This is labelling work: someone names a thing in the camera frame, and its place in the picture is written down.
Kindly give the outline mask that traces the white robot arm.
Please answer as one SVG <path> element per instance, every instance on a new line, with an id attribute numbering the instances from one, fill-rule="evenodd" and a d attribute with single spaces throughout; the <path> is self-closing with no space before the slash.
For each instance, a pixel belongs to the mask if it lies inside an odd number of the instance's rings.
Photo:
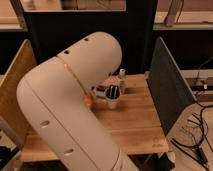
<path id="1" fill-rule="evenodd" d="M 121 60 L 119 42 L 95 32 L 30 70 L 17 86 L 25 118 L 68 171 L 139 171 L 85 104 Z"/>

